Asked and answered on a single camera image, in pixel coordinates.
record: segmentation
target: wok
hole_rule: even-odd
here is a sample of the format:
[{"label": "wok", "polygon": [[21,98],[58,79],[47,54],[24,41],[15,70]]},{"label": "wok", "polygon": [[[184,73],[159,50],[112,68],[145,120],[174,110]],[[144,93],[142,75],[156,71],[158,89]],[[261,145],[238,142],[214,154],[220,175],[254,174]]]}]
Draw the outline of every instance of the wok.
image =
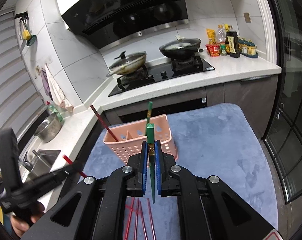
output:
[{"label": "wok", "polygon": [[120,54],[120,56],[114,59],[118,59],[118,58],[121,59],[113,63],[111,67],[109,67],[111,72],[108,73],[106,77],[110,77],[114,74],[127,75],[133,73],[134,71],[142,67],[143,64],[146,62],[147,53],[145,51],[141,51],[126,56],[124,51]]},{"label": "wok", "polygon": [[159,50],[168,58],[187,60],[196,52],[203,52],[203,49],[200,49],[200,45],[200,39],[180,39],[162,45]]}]

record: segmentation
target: blue fabric surface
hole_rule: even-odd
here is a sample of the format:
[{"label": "blue fabric surface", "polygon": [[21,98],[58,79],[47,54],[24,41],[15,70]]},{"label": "blue fabric surface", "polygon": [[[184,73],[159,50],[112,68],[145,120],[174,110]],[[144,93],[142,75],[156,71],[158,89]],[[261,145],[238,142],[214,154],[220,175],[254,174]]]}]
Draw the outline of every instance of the blue fabric surface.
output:
[{"label": "blue fabric surface", "polygon": [[[194,175],[219,176],[272,226],[277,228],[277,204],[272,175],[251,127],[241,109],[233,104],[170,114],[167,116],[178,150],[177,164]],[[116,154],[103,144],[104,130],[84,167],[84,173],[99,179],[124,165]],[[147,198],[151,200],[150,178],[147,192],[140,198],[148,238],[152,239]],[[132,198],[127,199],[131,205]],[[157,240],[180,239],[176,197],[156,196],[151,209]],[[126,209],[126,221],[129,208]],[[129,239],[133,239],[135,212],[132,215]],[[139,217],[138,239],[144,239]]]}]

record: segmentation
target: green chopstick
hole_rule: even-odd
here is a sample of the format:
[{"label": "green chopstick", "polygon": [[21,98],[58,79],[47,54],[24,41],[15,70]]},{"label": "green chopstick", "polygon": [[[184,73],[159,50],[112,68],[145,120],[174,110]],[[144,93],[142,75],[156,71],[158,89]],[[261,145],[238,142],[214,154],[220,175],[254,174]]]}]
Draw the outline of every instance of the green chopstick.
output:
[{"label": "green chopstick", "polygon": [[154,172],[154,153],[155,153],[155,146],[154,146],[154,124],[149,123],[147,125],[147,143],[148,143],[148,156],[149,156],[149,168],[150,168],[150,179],[151,179],[151,190],[152,190],[152,201],[153,204],[155,203],[155,172]]},{"label": "green chopstick", "polygon": [[150,122],[150,117],[151,117],[151,114],[152,114],[152,105],[153,105],[153,102],[152,101],[149,101],[149,105],[148,105],[148,113],[147,113],[147,124],[146,124],[146,132],[145,132],[145,135],[147,135],[147,126]]}]

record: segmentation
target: metal screw head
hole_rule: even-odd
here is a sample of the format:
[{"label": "metal screw head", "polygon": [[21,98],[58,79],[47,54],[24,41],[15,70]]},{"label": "metal screw head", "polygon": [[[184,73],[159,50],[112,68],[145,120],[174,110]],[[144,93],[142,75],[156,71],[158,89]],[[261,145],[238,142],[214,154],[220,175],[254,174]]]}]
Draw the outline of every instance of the metal screw head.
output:
[{"label": "metal screw head", "polygon": [[94,178],[93,177],[86,177],[85,179],[84,179],[84,183],[85,184],[91,184],[91,183],[93,183],[94,182]]},{"label": "metal screw head", "polygon": [[124,166],[122,168],[122,171],[125,172],[125,173],[129,173],[133,170],[133,168],[131,166]]},{"label": "metal screw head", "polygon": [[218,176],[211,176],[209,178],[210,182],[212,183],[218,183],[220,181],[219,177]]},{"label": "metal screw head", "polygon": [[173,165],[171,167],[171,171],[173,172],[179,172],[181,170],[181,167],[179,165]]}]

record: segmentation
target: glass door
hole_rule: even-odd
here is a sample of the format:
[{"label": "glass door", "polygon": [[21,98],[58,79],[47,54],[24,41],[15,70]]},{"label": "glass door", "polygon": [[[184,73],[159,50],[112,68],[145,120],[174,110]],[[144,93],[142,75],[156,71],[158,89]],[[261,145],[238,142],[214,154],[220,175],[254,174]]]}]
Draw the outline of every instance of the glass door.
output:
[{"label": "glass door", "polygon": [[281,179],[286,202],[302,194],[302,6],[273,0],[278,30],[281,89],[265,144]]}]

